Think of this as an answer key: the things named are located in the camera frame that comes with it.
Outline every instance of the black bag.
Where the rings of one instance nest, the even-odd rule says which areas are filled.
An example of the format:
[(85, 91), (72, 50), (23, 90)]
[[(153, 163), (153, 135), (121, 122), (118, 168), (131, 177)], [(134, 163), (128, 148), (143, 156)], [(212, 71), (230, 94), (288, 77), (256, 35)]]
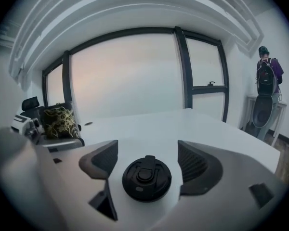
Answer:
[(80, 138), (72, 103), (60, 103), (45, 108), (42, 123), (48, 139)]
[(260, 68), (257, 71), (258, 94), (273, 95), (277, 87), (277, 78), (271, 66), (272, 58), (267, 62), (260, 60)]

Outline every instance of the person wearing purple shirt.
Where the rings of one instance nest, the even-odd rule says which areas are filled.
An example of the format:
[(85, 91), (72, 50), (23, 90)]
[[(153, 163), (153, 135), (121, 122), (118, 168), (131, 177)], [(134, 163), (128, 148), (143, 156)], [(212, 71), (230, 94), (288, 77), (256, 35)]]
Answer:
[[(261, 67), (261, 63), (262, 62), (268, 62), (269, 54), (270, 54), (270, 52), (268, 51), (268, 49), (265, 46), (261, 46), (258, 51), (259, 51), (259, 56), (261, 59), (257, 63), (257, 75), (259, 72), (258, 70)], [(256, 134), (255, 134), (256, 137), (262, 141), (264, 141), (266, 133), (269, 131), (270, 127), (272, 126), (272, 124), (274, 123), (274, 120), (276, 118), (277, 104), (279, 101), (279, 84), (281, 84), (283, 82), (282, 75), (284, 73), (284, 71), (283, 71), (282, 67), (280, 66), (277, 59), (272, 58), (270, 66), (273, 69), (273, 72), (277, 78), (277, 86), (276, 86), (275, 92), (272, 95), (273, 108), (272, 108), (271, 116), (270, 116), (267, 124), (264, 127), (256, 130)]]

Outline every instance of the black window frame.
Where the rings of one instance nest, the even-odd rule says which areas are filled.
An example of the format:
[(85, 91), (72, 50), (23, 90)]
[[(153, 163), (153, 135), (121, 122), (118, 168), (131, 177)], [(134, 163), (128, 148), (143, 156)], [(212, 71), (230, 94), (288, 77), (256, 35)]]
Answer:
[[(204, 94), (204, 93), (225, 93), (224, 106), (223, 106), (223, 122), (227, 121), (228, 115), (228, 105), (229, 105), (229, 76), (226, 56), (223, 50), (223, 45), (220, 40), (213, 39), (211, 37), (182, 30), (180, 27), (176, 26), (175, 28), (170, 27), (138, 27), (131, 29), (124, 29), (116, 32), (111, 32), (105, 35), (92, 38), (69, 51), (64, 51), (64, 53), (56, 59), (49, 67), (47, 67), (42, 72), (42, 92), (44, 106), (48, 107), (47, 100), (47, 75), (56, 69), (59, 65), (62, 67), (62, 85), (63, 85), (63, 94), (65, 102), (73, 102), (72, 98), (72, 89), (71, 89), (71, 78), (70, 78), (70, 57), (90, 46), (93, 46), (98, 43), (102, 43), (108, 40), (117, 39), (126, 36), (140, 35), (140, 34), (174, 34), (177, 40), (177, 46), (179, 49), (179, 55), (181, 59), (181, 67), (183, 74), (183, 87), (184, 87), (184, 108), (193, 108), (193, 95)], [(192, 66), (188, 51), (188, 46), (186, 39), (194, 39), (202, 41), (211, 45), (214, 45), (218, 48), (219, 56), (221, 59), (222, 69), (223, 69), (223, 86), (194, 86), (193, 85), (193, 74)]]

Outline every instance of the patterned cushion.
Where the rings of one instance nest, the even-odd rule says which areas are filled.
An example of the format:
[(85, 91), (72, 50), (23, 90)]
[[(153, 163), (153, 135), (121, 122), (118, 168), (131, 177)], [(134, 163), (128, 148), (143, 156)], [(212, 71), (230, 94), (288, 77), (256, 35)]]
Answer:
[(80, 138), (72, 103), (45, 108), (42, 122), (48, 139)]

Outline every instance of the purple shirt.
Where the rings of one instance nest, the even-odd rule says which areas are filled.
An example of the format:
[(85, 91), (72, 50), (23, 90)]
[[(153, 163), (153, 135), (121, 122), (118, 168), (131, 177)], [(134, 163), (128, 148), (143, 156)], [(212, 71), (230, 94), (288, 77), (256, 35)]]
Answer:
[[(284, 74), (284, 71), (283, 69), (281, 68), (278, 60), (276, 60), (275, 58), (271, 58), (271, 67), (273, 69), (273, 72), (275, 74), (275, 76), (278, 78), (280, 78), (283, 74)], [(257, 63), (257, 71), (259, 70), (260, 68), (260, 61)], [(276, 90), (274, 93), (278, 93), (278, 90), (279, 90), (279, 87), (278, 87), (278, 84), (276, 86)]]

